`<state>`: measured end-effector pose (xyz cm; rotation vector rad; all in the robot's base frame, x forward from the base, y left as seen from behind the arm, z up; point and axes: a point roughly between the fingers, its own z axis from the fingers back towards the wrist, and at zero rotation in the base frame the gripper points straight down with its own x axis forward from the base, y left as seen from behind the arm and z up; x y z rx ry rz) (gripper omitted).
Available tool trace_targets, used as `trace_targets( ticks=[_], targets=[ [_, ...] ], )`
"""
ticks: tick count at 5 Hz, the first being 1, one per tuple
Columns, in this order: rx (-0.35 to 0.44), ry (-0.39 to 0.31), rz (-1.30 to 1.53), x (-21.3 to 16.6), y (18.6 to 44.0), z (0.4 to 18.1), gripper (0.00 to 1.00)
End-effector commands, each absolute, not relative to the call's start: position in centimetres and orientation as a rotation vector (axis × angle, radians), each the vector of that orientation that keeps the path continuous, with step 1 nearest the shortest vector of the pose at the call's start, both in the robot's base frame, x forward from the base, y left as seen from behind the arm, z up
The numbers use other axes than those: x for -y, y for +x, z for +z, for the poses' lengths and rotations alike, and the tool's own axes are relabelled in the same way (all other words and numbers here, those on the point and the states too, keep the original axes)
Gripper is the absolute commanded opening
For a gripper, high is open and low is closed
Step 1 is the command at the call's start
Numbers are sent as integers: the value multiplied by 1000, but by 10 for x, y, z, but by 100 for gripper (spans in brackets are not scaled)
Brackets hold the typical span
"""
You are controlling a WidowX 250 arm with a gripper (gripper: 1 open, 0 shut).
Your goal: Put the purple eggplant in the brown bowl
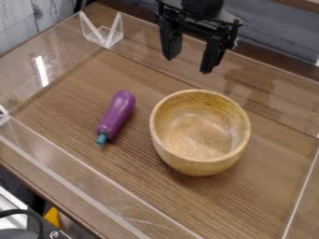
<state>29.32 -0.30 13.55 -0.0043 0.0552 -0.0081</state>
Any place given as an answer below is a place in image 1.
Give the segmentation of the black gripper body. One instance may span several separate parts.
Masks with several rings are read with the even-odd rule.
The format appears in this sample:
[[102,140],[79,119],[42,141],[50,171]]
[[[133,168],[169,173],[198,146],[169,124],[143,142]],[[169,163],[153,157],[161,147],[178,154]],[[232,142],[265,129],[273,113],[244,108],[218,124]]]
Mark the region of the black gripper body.
[[234,49],[242,19],[226,10],[225,0],[157,0],[159,15],[175,21],[182,31],[204,40],[222,39],[222,47]]

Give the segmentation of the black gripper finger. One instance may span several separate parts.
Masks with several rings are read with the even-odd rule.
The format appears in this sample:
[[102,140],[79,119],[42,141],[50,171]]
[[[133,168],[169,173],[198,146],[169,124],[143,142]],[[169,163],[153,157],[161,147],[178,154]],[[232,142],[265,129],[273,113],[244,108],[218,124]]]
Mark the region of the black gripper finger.
[[210,74],[214,68],[220,65],[224,55],[226,52],[226,48],[224,46],[222,37],[218,35],[213,35],[208,40],[206,50],[204,52],[204,58],[201,63],[200,71],[204,74]]
[[182,49],[182,31],[175,21],[159,17],[159,38],[165,58],[174,60]]

